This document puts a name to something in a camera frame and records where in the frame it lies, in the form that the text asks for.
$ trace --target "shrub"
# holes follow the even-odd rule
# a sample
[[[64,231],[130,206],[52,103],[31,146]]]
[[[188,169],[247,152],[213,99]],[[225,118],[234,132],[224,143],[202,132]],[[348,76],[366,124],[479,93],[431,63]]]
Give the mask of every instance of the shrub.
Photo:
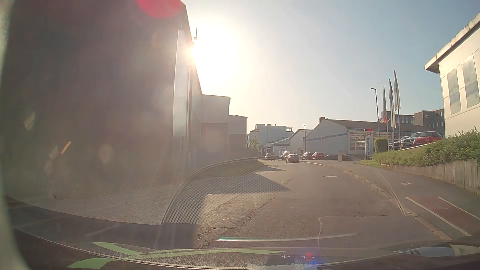
[[[387,138],[377,138],[373,143],[375,147],[375,153],[382,153],[388,151],[388,139]]]
[[[468,159],[476,159],[480,164],[480,133],[475,128],[424,147],[375,153],[372,159],[380,163],[410,166],[430,166]]]

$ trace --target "flag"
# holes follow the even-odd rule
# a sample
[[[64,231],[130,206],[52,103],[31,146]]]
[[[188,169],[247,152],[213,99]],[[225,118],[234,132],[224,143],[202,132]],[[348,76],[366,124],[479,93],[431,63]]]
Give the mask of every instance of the flag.
[[[396,72],[395,70],[393,71],[393,75],[395,77],[395,82],[394,82],[394,89],[395,89],[395,110],[400,109],[400,93],[398,92],[398,82],[396,80]]]
[[[387,123],[387,101],[385,99],[385,86],[384,86],[384,111],[382,112],[382,122]]]
[[[396,128],[396,121],[395,121],[395,105],[393,103],[393,89],[392,89],[392,81],[388,79],[388,84],[390,85],[390,111],[392,112],[392,127]]]

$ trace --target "car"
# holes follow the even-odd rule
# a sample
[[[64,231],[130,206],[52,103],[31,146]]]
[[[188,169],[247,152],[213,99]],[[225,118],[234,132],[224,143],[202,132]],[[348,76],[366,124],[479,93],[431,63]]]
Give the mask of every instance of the car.
[[[303,159],[303,160],[311,160],[311,159],[312,159],[312,156],[313,156],[313,153],[312,153],[312,152],[305,152],[305,153],[303,153],[301,159]]]
[[[409,147],[412,147],[413,146],[413,141],[415,140],[416,137],[420,136],[420,134],[424,133],[424,131],[422,132],[416,132],[414,134],[412,134],[412,136],[404,139],[402,142],[401,142],[401,146],[402,148],[409,148]]]
[[[276,156],[273,153],[267,153],[265,155],[265,160],[276,160]]]
[[[410,136],[403,136],[399,141],[393,143],[393,150],[400,150],[400,142],[403,142],[406,138],[410,138]]]
[[[442,139],[442,136],[440,135],[440,133],[436,131],[428,131],[416,137],[415,140],[413,140],[412,145],[419,146],[419,145],[429,144],[432,142],[439,141],[441,139]]]
[[[283,152],[283,154],[280,156],[280,159],[286,160],[289,154],[290,154],[290,151]]]
[[[292,162],[299,163],[300,162],[300,157],[297,154],[289,154],[287,156],[287,158],[285,159],[285,162],[286,163],[292,163]]]
[[[325,155],[322,152],[315,152],[312,155],[312,160],[324,160]]]

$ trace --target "wooden fence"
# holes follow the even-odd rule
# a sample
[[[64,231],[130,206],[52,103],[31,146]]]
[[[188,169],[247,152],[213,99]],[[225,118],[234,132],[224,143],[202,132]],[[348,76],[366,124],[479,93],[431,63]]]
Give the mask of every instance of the wooden fence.
[[[478,167],[476,160],[467,160],[425,167],[392,165],[392,170],[435,178],[480,195]]]

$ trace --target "lamp post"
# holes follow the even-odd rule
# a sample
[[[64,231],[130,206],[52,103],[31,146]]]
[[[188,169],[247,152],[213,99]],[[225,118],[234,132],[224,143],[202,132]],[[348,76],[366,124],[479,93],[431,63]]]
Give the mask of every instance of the lamp post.
[[[378,122],[378,99],[377,99],[377,89],[375,88],[370,88],[375,90],[375,105],[377,105],[377,138],[380,138],[380,122]]]
[[[304,131],[304,136],[303,136],[303,141],[305,141],[305,150],[303,151],[304,153],[307,152],[307,126],[303,125],[303,131]]]

